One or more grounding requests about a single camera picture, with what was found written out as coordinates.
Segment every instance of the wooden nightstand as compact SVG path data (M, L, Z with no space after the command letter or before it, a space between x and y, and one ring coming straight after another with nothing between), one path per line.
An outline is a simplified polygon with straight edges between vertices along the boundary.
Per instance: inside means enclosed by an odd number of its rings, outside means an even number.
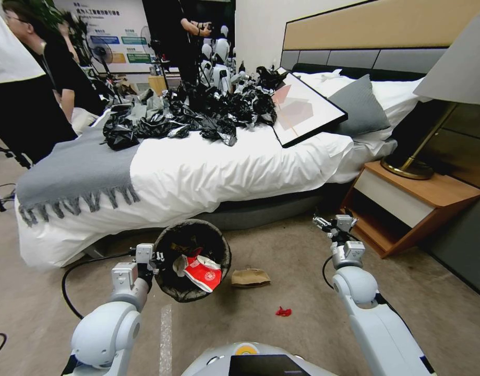
M383 258L414 246L479 197L479 189L449 176L406 179L377 161L364 165L341 211L353 212L355 231Z

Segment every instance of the paper bag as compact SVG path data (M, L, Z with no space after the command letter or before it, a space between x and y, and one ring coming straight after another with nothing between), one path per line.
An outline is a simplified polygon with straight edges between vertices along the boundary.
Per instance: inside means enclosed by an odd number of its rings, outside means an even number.
M231 276L233 287L259 287L271 282L270 277L261 269L234 271Z

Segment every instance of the blanket fringe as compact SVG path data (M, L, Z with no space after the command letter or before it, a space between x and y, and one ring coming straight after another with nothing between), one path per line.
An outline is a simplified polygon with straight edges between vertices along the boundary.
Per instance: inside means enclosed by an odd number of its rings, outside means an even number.
M37 217L34 212L39 214L40 218L44 222L49 222L50 209L52 209L54 214L59 219L64 218L63 209L75 216L78 216L81 213L80 198L82 198L86 202L86 204L89 206L90 212L93 213L99 211L101 208L101 194L104 194L110 200L113 209L117 209L118 202L116 192L119 192L122 195L124 201L128 205L141 201L132 184L128 184L84 193L80 197L63 197L57 200L47 201L45 203L37 203L29 206L20 205L19 214L21 214L21 218L29 227L38 223Z

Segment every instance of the drawer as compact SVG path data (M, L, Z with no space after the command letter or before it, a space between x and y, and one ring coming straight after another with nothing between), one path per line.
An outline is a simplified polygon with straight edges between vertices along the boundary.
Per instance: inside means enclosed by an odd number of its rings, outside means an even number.
M434 209L368 170L362 172L354 187L410 227L415 227Z

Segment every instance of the upholstered headboard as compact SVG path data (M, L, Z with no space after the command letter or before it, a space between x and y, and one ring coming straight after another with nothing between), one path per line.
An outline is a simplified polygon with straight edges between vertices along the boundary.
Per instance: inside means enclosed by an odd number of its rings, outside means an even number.
M374 0L287 22L281 66L427 73L480 0Z

